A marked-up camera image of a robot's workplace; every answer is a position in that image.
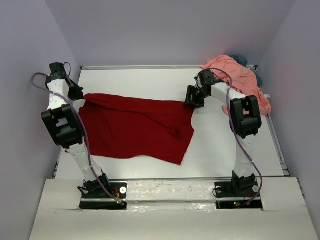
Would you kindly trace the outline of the red t shirt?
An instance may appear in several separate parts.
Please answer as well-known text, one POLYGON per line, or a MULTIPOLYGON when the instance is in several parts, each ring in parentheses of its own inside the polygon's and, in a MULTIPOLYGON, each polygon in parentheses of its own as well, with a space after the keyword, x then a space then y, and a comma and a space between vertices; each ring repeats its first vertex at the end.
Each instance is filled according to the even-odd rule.
POLYGON ((79 115, 90 154, 114 159, 149 156, 181 165, 194 135, 193 109, 181 101, 88 93, 79 115))

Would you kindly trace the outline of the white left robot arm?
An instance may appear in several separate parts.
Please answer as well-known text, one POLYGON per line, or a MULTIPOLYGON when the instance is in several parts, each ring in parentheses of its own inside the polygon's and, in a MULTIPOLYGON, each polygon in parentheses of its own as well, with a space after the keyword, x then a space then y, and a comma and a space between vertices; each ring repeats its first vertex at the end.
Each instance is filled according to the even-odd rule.
POLYGON ((112 198, 111 184, 102 168, 90 154, 90 145, 84 123, 70 101, 84 99, 83 88, 72 81, 61 62, 49 65, 50 75, 45 79, 49 105, 41 113, 51 138, 76 161, 84 175, 80 192, 92 198, 112 198))

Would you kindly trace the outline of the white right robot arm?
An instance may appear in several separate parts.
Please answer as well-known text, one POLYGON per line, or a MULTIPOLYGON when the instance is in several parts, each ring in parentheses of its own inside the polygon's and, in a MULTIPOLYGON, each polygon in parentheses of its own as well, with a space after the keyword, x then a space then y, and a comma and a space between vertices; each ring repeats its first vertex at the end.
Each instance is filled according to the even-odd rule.
POLYGON ((227 107, 230 129, 236 141, 235 165, 230 181, 216 182, 212 191, 217 199, 258 197, 262 174, 251 157, 255 138, 262 126, 258 99, 232 89, 230 83, 218 79, 213 68, 201 70, 195 76, 196 84, 187 88, 184 106, 191 109, 204 107, 205 99, 213 97, 227 107))

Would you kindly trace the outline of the pink t shirt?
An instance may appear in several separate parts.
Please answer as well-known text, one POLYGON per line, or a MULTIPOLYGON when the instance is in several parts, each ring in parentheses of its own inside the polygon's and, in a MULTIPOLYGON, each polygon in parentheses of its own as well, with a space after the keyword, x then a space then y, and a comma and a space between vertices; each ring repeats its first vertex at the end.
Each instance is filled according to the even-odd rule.
POLYGON ((232 84, 232 88, 238 93, 256 96, 261 115, 266 116, 271 113, 271 104, 258 87, 256 75, 250 69, 237 63, 235 59, 227 55, 219 55, 201 68, 211 68, 218 79, 232 84))

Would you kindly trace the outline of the teal blue t shirt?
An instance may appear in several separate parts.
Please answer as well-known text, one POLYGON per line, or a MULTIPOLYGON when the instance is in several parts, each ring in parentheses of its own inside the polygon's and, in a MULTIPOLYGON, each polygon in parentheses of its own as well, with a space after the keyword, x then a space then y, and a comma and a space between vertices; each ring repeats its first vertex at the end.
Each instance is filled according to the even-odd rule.
POLYGON ((233 54, 233 55, 228 55, 228 56, 230 58, 234 59, 238 64, 242 65, 243 67, 250 69, 256 76, 257 86, 259 88, 261 88, 263 86, 263 80, 259 76, 258 71, 257 71, 258 65, 248 66, 248 60, 244 56, 242 56, 241 54, 233 54))

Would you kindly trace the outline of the aluminium back table rail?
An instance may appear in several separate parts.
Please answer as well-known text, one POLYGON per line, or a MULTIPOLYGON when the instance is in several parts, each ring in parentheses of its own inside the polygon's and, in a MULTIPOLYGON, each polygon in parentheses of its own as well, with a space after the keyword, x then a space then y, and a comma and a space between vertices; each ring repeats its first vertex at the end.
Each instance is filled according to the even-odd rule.
POLYGON ((115 65, 81 66, 81 70, 156 70, 156 69, 200 69, 201 65, 115 65))

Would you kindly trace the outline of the aluminium table rail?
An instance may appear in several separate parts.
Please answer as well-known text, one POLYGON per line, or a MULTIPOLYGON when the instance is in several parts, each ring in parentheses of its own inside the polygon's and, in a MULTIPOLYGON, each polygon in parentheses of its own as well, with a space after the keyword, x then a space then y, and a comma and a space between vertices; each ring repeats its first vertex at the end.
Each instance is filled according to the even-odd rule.
POLYGON ((285 161, 285 158, 284 158, 284 155, 283 155, 283 151, 281 149, 281 145, 280 145, 280 142, 279 142, 279 139, 278 139, 278 136, 277 136, 277 132, 276 132, 276 129, 275 129, 275 126, 274 126, 274 123, 273 123, 272 116, 270 114, 268 114, 266 116, 266 121, 268 123, 270 134, 272 136, 273 143, 274 143, 274 146, 275 146, 275 149, 276 149, 279 161, 280 161, 280 165, 281 165, 281 168, 282 168, 283 175, 285 177, 290 177, 291 175, 290 175, 289 169, 287 167, 287 163, 285 161))
POLYGON ((110 181, 229 181, 232 177, 111 178, 110 181))
POLYGON ((201 65, 115 65, 81 66, 81 70, 156 70, 156 69, 200 69, 201 65))

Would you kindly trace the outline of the aluminium front table rail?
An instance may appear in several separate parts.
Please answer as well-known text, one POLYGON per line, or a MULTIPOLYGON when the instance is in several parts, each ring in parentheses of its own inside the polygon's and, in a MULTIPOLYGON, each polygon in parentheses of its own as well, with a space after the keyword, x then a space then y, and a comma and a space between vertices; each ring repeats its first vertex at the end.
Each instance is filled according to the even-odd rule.
POLYGON ((229 181, 232 177, 111 178, 110 181, 229 181))

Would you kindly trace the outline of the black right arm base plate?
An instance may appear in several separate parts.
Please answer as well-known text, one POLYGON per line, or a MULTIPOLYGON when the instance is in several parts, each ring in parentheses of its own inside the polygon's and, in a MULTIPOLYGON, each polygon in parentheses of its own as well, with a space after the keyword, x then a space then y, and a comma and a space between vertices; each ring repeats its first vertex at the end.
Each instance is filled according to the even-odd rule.
POLYGON ((236 210, 236 209, 263 209, 263 204, 259 187, 254 186, 246 188, 244 191, 236 192, 230 181, 218 181, 214 183, 212 195, 215 197, 215 206, 217 210, 236 210))

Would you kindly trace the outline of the aluminium right table rail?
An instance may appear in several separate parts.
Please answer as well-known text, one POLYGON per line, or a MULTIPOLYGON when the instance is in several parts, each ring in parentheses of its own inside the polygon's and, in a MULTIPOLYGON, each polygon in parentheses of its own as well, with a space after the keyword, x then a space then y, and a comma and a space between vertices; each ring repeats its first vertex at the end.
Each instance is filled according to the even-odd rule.
POLYGON ((283 151, 281 149, 281 145, 280 145, 280 142, 279 142, 279 139, 278 139, 278 136, 277 136, 277 132, 276 132, 276 129, 275 129, 275 126, 274 126, 274 123, 273 123, 272 116, 270 114, 268 114, 266 116, 266 121, 268 123, 270 134, 272 136, 273 143, 274 143, 274 146, 275 146, 275 149, 276 149, 279 161, 280 161, 280 165, 281 165, 281 168, 282 168, 283 175, 285 177, 290 177, 291 175, 290 175, 289 169, 287 167, 287 163, 285 161, 285 158, 284 158, 284 155, 283 155, 283 151))

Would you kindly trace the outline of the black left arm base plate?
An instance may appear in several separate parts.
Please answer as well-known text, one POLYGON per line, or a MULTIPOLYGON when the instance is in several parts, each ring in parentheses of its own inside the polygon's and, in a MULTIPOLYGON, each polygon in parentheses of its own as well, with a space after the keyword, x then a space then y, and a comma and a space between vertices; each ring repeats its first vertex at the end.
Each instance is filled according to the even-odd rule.
POLYGON ((89 193, 84 186, 78 186, 81 192, 79 208, 82 210, 126 210, 127 209, 127 181, 111 181, 109 196, 102 190, 101 193, 89 193))

